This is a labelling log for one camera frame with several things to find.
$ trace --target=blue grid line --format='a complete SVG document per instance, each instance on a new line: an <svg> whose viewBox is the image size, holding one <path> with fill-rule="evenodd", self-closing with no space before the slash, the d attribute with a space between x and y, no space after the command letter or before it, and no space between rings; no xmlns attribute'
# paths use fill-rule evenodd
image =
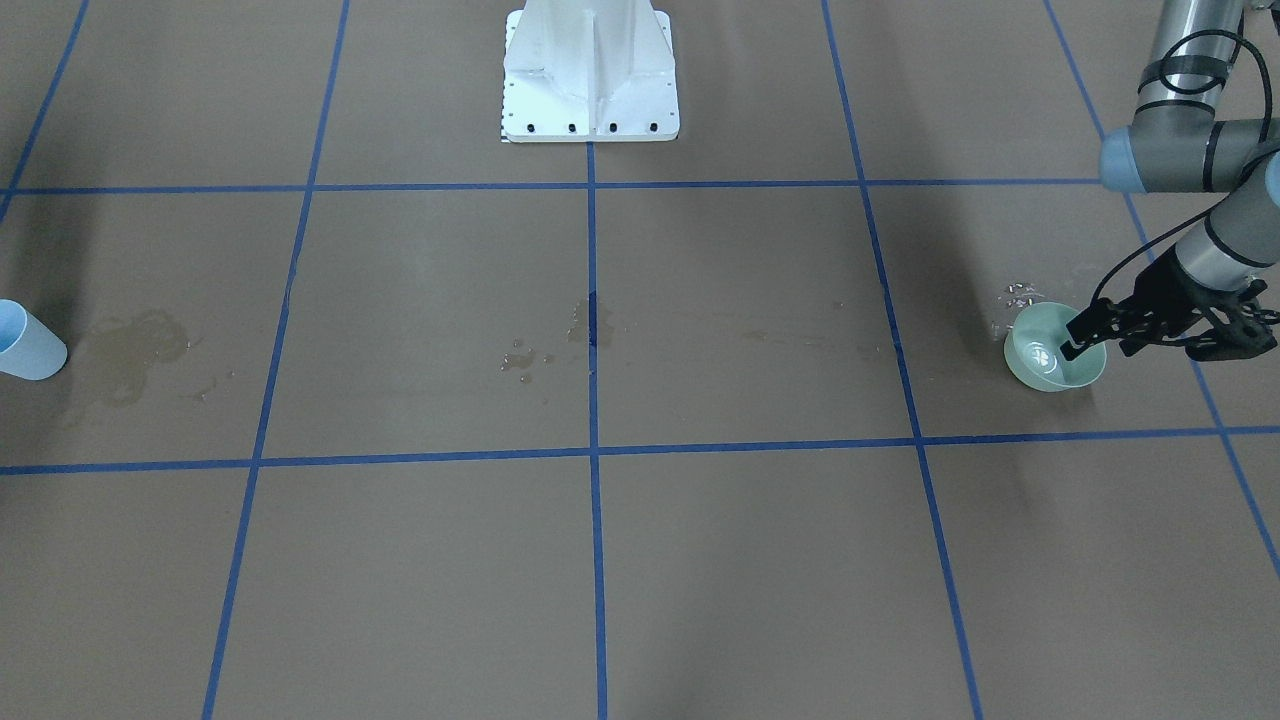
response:
<svg viewBox="0 0 1280 720"><path fill-rule="evenodd" d="M293 282L298 273L298 258L302 254L302 242L306 238L307 219L311 213L311 190L316 182L320 168L320 152L324 149L324 133L329 122L329 108L333 102L333 90L338 79L338 64L342 59L342 45L347 32L347 18L351 12L351 0L342 1L342 13L338 17L338 32L333 44L333 56L329 60L329 78L325 85L324 101L320 105L320 122L316 124L315 146L311 150L311 169L307 174L307 191L302 199L302 209L298 214L298 229L293 238L293 255L289 259L289 274L284 283L284 297L280 301L280 319L275 329L275 343L271 348L271 366L268 373L266 388L262 392L262 410L259 418L257 438L253 442L252 466L248 471L248 480L244 483L244 500L241 506L239 525L236 530L236 546L232 551L230 569L227 577L227 593L223 597L223 611L218 621L218 635L214 643L214 657L209 667L209 685L205 691L205 703L201 717L212 720L214 706L218 700L218 683L221 679L223 659L227 653L227 638L230 633L232 614L236 607L236 591L239 584L239 571L244 557L244 543L248 538L250 518L253 514L253 497L257 493L259 468L262 460L262 450L266 445L266 428L271 419L271 401L275 396L275 383L280 372L280 357L284 351L284 336L289 324L289 296L293 292Z"/></svg>
<svg viewBox="0 0 1280 720"><path fill-rule="evenodd" d="M1046 432L977 436L923 436L890 438L847 438L813 441L763 441L763 442L719 442L719 443L669 443L669 445L602 445L590 447L543 447L525 450L457 450L434 452L393 452L374 455L301 455L282 457L262 457L253 460L155 460L127 462L84 462L58 465L8 465L0 466L0 477L19 475L59 475L86 473L156 473L168 470L218 470L260 468L317 468L349 465L392 465L392 464L433 464L468 462L477 460L540 460L550 457L626 457L637 455L698 455L709 452L788 452L815 450L873 450L879 447L925 446L972 446L972 445L1016 445L1039 442L1106 442L1129 439L1160 439L1216 437L1221 432L1233 436L1276 436L1280 425L1239 425L1219 428L1167 428L1133 430L1088 430L1088 432Z"/></svg>
<svg viewBox="0 0 1280 720"><path fill-rule="evenodd" d="M133 187L28 187L13 195L200 195L230 192L305 192L305 184L175 184Z"/></svg>
<svg viewBox="0 0 1280 720"><path fill-rule="evenodd" d="M588 418L590 425L591 462L591 557L595 578L595 715L609 717L609 667L604 607L604 510L600 501L600 387L596 300L596 222L595 222L595 143L586 143L586 297L588 323Z"/></svg>
<svg viewBox="0 0 1280 720"><path fill-rule="evenodd" d="M316 192L438 192L447 190L586 190L585 182L370 182L314 184Z"/></svg>
<svg viewBox="0 0 1280 720"><path fill-rule="evenodd" d="M919 178L868 179L863 184L868 187L1102 184L1102 181L1098 178Z"/></svg>
<svg viewBox="0 0 1280 720"><path fill-rule="evenodd" d="M1217 428L1170 428L1138 430L1084 430L1062 433L1016 433L992 436L937 436L924 437L920 442L929 446L948 445L1007 445L1032 442L1098 442L1120 439L1157 439L1180 437L1216 437Z"/></svg>
<svg viewBox="0 0 1280 720"><path fill-rule="evenodd" d="M876 228L876 211L872 208L870 192L867 187L867 173L863 168L863 156L858 146L858 127L854 123L854 113L849 104L849 88L845 83L844 65L840 61L840 49L836 42L836 28L831 19L831 5L828 0L822 0L823 22L827 26L827 44L831 47L831 61L836 73L836 86L840 88L840 102L845 111L845 126L849 129L849 146L854 156L854 168L860 182L859 191L863 199L863 211L867 214L867 231L872 241L872 252L876 256L876 273L879 275L881 287L884 291L884 315L888 319L890 333L893 338L893 352L897 355L899 374L902 380L902 397L906 401L908 418L911 421L911 436L915 445L915 456L920 466L920 479L924 483L924 496L929 505L929 520L933 524L933 539L937 543L938 564L942 570L942 579L947 589L947 601L951 606L951 621L955 626L956 646L960 651L960 662L964 667L965 684L969 688L969 705L973 710L974 720L982 720L982 700L978 694L978 680L974 675L973 660L969 652L969 638L964 628L964 614L960 610L960 596L956 591L955 574L951 569L951 553L947 551L946 533L942 528L942 515L938 511L937 495L933 491L933 474L929 470L929 459L925 445L922 442L920 418L915 407L915 395L911 392L911 375L906 366L906 354L902 350L902 337L897 327L897 314L893 310L893 296L890 290L888 273L884 269L884 256L881 252L879 233Z"/></svg>
<svg viewBox="0 0 1280 720"><path fill-rule="evenodd" d="M887 178L887 179L755 179L755 181L617 181L596 182L596 190L681 190L750 187L931 187L931 186L1076 186L1101 184L1097 178ZM586 182L388 182L312 184L175 184L105 187L20 187L0 195L198 195L236 192L443 192L497 190L586 190Z"/></svg>
<svg viewBox="0 0 1280 720"><path fill-rule="evenodd" d="M1233 436L1271 436L1280 433L1280 425L1225 425L1224 429Z"/></svg>
<svg viewBox="0 0 1280 720"><path fill-rule="evenodd" d="M83 473L155 473L165 470L243 470L252 460L157 460L140 462L83 462L61 465L10 465L0 468L0 477L73 475Z"/></svg>
<svg viewBox="0 0 1280 720"><path fill-rule="evenodd" d="M63 55L58 60L58 68L54 69L54 78L49 82L49 91L45 92L45 100L40 104L40 111L36 113L36 122L31 126L31 133L27 135L27 143L22 147L22 155L18 156L18 164L13 169L13 177L9 178L9 192L5 193L4 200L0 200L0 223L4 222L5 215L9 214L9 204L13 201L14 190L18 183L22 182L22 173L27 170L27 161L31 160L31 152L36 149L36 138L40 137L40 128L45 124L45 117L49 114L49 108L54 104L54 95L58 92L58 86L63 82L63 74L67 72L67 64L72 59L72 50L76 49L76 40L79 37L81 27L84 26L84 14L88 13L88 0L81 0L79 12L76 13L76 22L72 23L72 32L67 37L67 45L63 47Z"/></svg>
<svg viewBox="0 0 1280 720"><path fill-rule="evenodd" d="M598 182L598 190L682 190L735 187L854 187L856 179L756 179L756 181L613 181Z"/></svg>
<svg viewBox="0 0 1280 720"><path fill-rule="evenodd" d="M814 439L781 442L708 442L690 445L614 445L599 450L603 456L695 455L704 452L785 452L803 450L863 450L913 447L915 438Z"/></svg>
<svg viewBox="0 0 1280 720"><path fill-rule="evenodd" d="M1098 133L1098 138L1106 136L1106 131L1102 127L1102 122L1098 119L1098 113L1093 106L1093 100L1089 97L1089 91L1084 85L1084 78L1080 76L1079 67L1075 63L1075 55L1071 53L1071 45L1066 40L1066 33L1062 32L1062 24L1057 19L1057 13L1053 12L1053 4L1051 0L1043 0L1044 10L1048 13L1050 22L1053 24L1053 31L1057 33L1059 42L1062 46L1062 53L1066 55L1068 65L1071 68L1071 74L1075 77L1076 86L1080 91L1080 97L1084 100L1084 106L1089 110L1089 118L1093 120L1093 127ZM1138 240L1142 245L1146 245L1147 231L1142 223L1142 218L1138 215L1138 208L1133 202L1133 196L1128 192L1124 193L1125 206L1129 210L1129 217L1133 220L1134 229L1138 231ZM1147 260L1153 260L1153 254L1151 250L1147 251ZM1222 416L1217 410L1217 401L1213 398L1213 392L1208 387L1208 380L1204 379L1204 373L1199 364L1194 360L1188 360L1192 366L1192 372L1196 375L1196 383L1199 386L1201 395L1204 397L1204 405L1208 407L1210 415L1213 418L1213 425L1217 429L1217 434L1222 441L1222 450L1226 452L1228 461L1231 465L1231 471L1235 474L1235 482L1240 486L1240 493L1244 496L1244 502L1249 509L1249 515L1253 518L1253 524L1258 530L1258 537L1262 539L1262 546L1266 548L1267 556L1271 559L1271 568L1280 578L1280 555L1276 555L1276 546L1271 537L1271 530L1267 528L1266 519L1258 510L1257 500L1253 496L1253 488L1249 487L1248 475L1244 473L1244 468L1240 465L1239 457L1235 455L1235 446L1231 445L1231 434L1228 432L1226 425L1222 423Z"/></svg>

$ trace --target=plastic cup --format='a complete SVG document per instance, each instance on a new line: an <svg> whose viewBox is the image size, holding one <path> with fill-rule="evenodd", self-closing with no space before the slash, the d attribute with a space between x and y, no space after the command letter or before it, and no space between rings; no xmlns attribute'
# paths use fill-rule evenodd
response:
<svg viewBox="0 0 1280 720"><path fill-rule="evenodd" d="M42 380L67 364L67 345L13 300L0 300L0 373Z"/></svg>

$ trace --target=white pedestal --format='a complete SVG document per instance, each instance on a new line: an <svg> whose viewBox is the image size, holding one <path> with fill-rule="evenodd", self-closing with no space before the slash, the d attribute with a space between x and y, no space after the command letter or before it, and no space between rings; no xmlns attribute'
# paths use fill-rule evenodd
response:
<svg viewBox="0 0 1280 720"><path fill-rule="evenodd" d="M649 0L529 0L507 17L503 68L504 141L680 133L671 18Z"/></svg>

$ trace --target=light blue bowl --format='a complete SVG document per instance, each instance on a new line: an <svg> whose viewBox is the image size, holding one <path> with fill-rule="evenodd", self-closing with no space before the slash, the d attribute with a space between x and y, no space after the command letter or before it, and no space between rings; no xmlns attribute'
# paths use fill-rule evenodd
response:
<svg viewBox="0 0 1280 720"><path fill-rule="evenodd" d="M1105 345L1094 345L1075 360L1062 357L1060 347L1071 337L1066 323L1076 314L1059 302L1037 302L1018 314L1005 338L1005 363L1015 378L1041 392L1061 392L1102 375L1107 366Z"/></svg>

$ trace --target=water spill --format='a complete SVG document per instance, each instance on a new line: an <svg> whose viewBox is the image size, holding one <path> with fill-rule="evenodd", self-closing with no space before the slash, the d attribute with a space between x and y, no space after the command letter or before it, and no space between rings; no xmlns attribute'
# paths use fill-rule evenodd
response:
<svg viewBox="0 0 1280 720"><path fill-rule="evenodd" d="M195 400L196 402L204 402L205 398L209 397L209 393L214 392L216 387L218 387L218 378L209 378L209 384L206 387L196 391L195 395L188 395L186 397L188 400Z"/></svg>
<svg viewBox="0 0 1280 720"><path fill-rule="evenodd" d="M1009 331L1014 329L1014 319L1025 307L1037 302L1044 302L1048 297L1036 288L1034 283L1014 282L1001 288L1004 292L996 296L996 319L991 322L992 342L1002 342Z"/></svg>
<svg viewBox="0 0 1280 720"><path fill-rule="evenodd" d="M508 352L503 355L502 365L499 365L498 369L500 369L503 373L511 370L512 368L518 370L527 370L534 365L534 357L536 356L538 352L534 351L532 348L530 348L529 352Z"/></svg>
<svg viewBox="0 0 1280 720"><path fill-rule="evenodd" d="M771 333L768 331L748 331L741 334L742 340L753 342L767 342L769 345L803 345L804 347L817 347L832 350L832 342L824 336L810 336L797 333Z"/></svg>
<svg viewBox="0 0 1280 720"><path fill-rule="evenodd" d="M608 347L613 343L613 325L609 324L609 318L613 313L604 309L604 305L596 302L595 307L595 345L596 347ZM579 300L577 307L573 309L573 327L568 329L570 342L588 342L591 340L591 302L590 300Z"/></svg>
<svg viewBox="0 0 1280 720"><path fill-rule="evenodd" d="M93 405L125 407L142 400L151 366L178 361L198 342L164 310L108 318L76 346L67 423L78 424Z"/></svg>

